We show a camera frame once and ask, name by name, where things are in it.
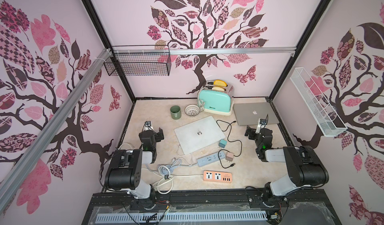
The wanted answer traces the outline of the pink charger plug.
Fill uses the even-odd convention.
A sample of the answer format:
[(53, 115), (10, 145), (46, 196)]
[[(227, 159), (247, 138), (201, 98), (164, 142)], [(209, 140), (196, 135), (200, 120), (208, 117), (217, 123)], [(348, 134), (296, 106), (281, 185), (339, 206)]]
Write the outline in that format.
[(226, 160), (232, 162), (234, 159), (234, 154), (231, 152), (227, 152), (226, 154)]

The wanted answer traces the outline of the mint green charger plug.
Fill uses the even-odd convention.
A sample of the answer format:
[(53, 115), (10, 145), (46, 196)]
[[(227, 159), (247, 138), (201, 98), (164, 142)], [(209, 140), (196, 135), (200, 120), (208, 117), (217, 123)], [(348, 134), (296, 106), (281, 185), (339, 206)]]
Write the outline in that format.
[(218, 146), (219, 146), (220, 148), (223, 148), (223, 149), (224, 149), (224, 148), (226, 147), (226, 145), (227, 145), (227, 140), (222, 139), (222, 140), (219, 141)]

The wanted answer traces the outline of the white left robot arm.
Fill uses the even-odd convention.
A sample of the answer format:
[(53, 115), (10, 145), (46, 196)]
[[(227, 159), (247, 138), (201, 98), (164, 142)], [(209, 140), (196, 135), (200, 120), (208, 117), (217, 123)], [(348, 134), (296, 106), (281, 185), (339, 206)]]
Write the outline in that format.
[(157, 158), (157, 143), (164, 140), (160, 128), (151, 127), (139, 133), (142, 145), (138, 149), (116, 150), (103, 179), (103, 188), (109, 192), (126, 193), (136, 200), (142, 200), (146, 209), (156, 204), (154, 186), (142, 180), (142, 165), (153, 164)]

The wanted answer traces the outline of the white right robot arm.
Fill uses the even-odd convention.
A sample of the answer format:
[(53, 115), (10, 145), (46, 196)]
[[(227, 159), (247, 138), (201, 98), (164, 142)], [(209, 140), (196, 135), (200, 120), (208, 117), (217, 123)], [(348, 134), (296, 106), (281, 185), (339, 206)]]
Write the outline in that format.
[(318, 188), (329, 181), (329, 173), (310, 146), (272, 147), (273, 132), (267, 128), (247, 126), (245, 136), (256, 144), (258, 158), (265, 163), (284, 163), (287, 174), (265, 184), (263, 204), (273, 207), (278, 197), (285, 197), (302, 188)]

